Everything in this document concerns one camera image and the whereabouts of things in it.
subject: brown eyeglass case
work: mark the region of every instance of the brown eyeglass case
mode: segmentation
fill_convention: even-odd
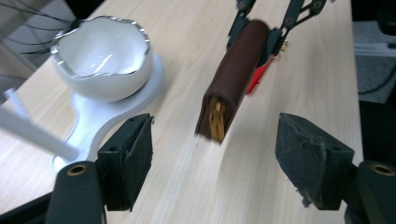
[[[246,94],[269,35],[268,26],[262,21],[249,21],[224,55],[212,83],[202,102],[201,114],[195,133],[212,139],[209,114],[213,98],[226,104],[223,116],[224,132],[228,132],[233,118]]]

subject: ceramic bowl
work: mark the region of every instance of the ceramic bowl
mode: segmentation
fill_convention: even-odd
[[[98,16],[60,32],[51,48],[61,78],[77,93],[112,102],[138,91],[152,69],[145,30],[135,21]]]

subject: red object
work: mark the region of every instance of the red object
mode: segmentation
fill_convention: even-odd
[[[268,67],[271,65],[271,62],[274,60],[275,57],[271,57],[267,63],[264,65],[258,67],[256,71],[254,72],[253,78],[251,79],[250,83],[248,84],[247,87],[247,94],[251,94],[253,89],[256,87],[257,84],[260,82],[260,78],[264,75],[265,71],[268,69]]]

